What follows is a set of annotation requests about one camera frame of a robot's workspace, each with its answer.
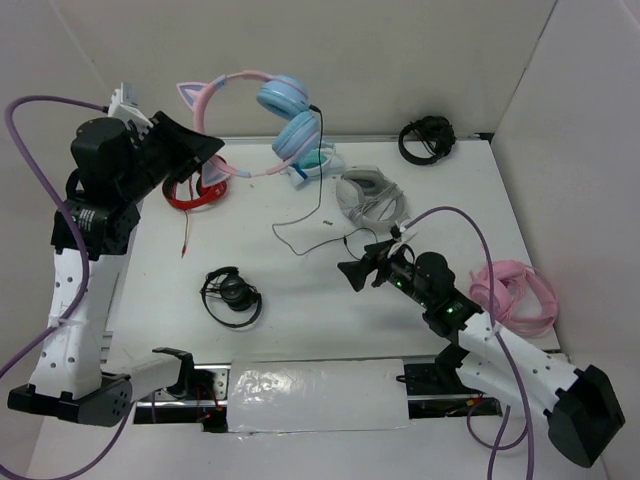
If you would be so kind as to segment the blue pink cat-ear headphones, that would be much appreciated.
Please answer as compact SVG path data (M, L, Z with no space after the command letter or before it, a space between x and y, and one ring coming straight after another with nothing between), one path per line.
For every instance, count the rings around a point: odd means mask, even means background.
M297 164L311 151L322 148L324 118L322 111L311 103L306 87L292 77L257 70L221 75L208 83L181 82L176 85L180 97L193 113L196 132L205 132L205 113L214 94L236 80L260 82L256 101L265 110L286 121L271 144L280 163L260 172L260 177L276 175Z

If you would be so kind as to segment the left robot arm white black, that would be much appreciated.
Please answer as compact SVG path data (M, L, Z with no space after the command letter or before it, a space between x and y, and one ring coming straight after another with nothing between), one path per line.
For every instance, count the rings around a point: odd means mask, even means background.
M176 399L193 394L192 354L158 347L112 373L102 367L101 347L140 203L165 180L187 180L223 145L162 112L142 129L113 117L77 129L70 146L76 168L66 196L55 200L56 285L36 342L41 356L29 381L10 390L9 409L111 427L154 391Z

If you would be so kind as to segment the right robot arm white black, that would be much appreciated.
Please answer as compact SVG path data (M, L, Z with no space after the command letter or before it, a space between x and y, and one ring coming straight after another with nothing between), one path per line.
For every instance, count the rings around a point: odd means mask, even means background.
M589 468L623 427L625 417L609 377L590 365L581 370L507 329L455 286L445 258L435 252L409 261L393 241L366 246L356 261L338 263L351 287L360 291L389 283L423 309L423 320L448 341L450 359L436 379L448 392L464 386L520 409L548 425L552 445L574 464Z

